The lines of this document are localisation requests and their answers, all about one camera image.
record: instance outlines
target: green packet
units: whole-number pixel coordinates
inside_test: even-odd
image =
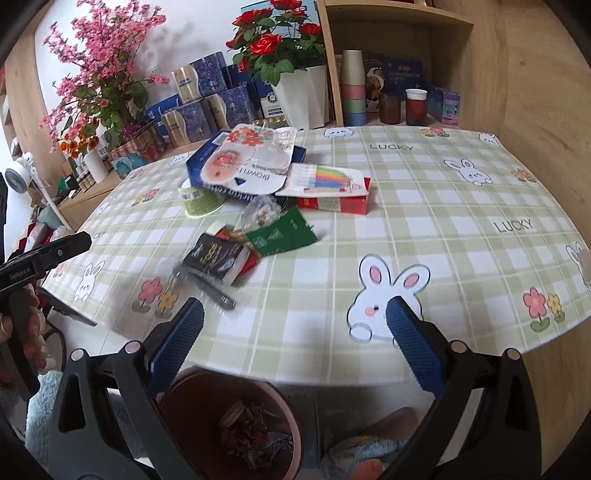
[[[318,241],[297,206],[287,210],[279,220],[248,232],[246,236],[263,257],[307,247]]]

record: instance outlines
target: silver screw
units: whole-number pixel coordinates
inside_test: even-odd
[[[466,350],[468,350],[467,345],[464,342],[461,342],[460,340],[454,340],[450,346],[452,347],[452,350],[456,353],[465,353]]]
[[[142,348],[142,344],[139,343],[137,340],[132,340],[131,342],[128,342],[125,344],[125,352],[126,353],[135,353],[140,348]]]
[[[507,349],[507,356],[511,360],[519,360],[521,358],[521,354],[517,350],[515,350],[514,348]]]
[[[72,360],[77,362],[78,360],[82,359],[83,356],[84,356],[84,350],[82,348],[77,348],[76,350],[74,350],[72,352],[71,358],[72,358]]]

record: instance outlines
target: rose plant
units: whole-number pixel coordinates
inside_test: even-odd
[[[49,127],[54,148],[72,157],[96,146],[87,139],[96,136],[99,122],[107,129],[105,140],[111,149],[128,141],[145,124],[145,85],[169,82],[159,74],[133,78],[135,56],[148,30],[166,21],[161,7],[140,6],[139,0],[115,8],[108,8],[103,0],[77,0],[76,6],[83,4],[90,6],[89,16],[72,20],[79,43],[69,44],[57,23],[44,42],[60,62],[79,69],[61,80],[57,94],[62,100],[40,124],[40,128]]]
[[[321,26],[309,22],[301,0],[271,0],[271,5],[234,20],[236,34],[226,46],[239,50],[233,58],[238,70],[277,86],[282,73],[323,65],[324,41]]]

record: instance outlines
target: plaid tablecloth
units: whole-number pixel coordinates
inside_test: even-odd
[[[364,127],[301,132],[298,144],[309,163],[371,176],[371,211],[304,210],[321,240],[264,259],[241,282],[238,314],[208,308],[192,361],[270,381],[394,382],[410,370],[385,325],[393,295],[448,339],[492,354],[535,348],[591,314],[581,236],[496,138]],[[130,339],[175,313],[195,292],[176,301],[167,294],[172,264],[214,221],[235,223],[244,206],[229,200],[187,218],[176,188],[185,159],[123,181],[82,227],[91,250],[53,271],[45,288]]]

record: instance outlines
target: red box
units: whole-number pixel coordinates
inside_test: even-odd
[[[371,179],[365,177],[365,188],[369,192]],[[328,210],[330,212],[356,213],[367,215],[369,194],[361,197],[328,197],[316,199],[297,199],[297,206],[313,210]]]

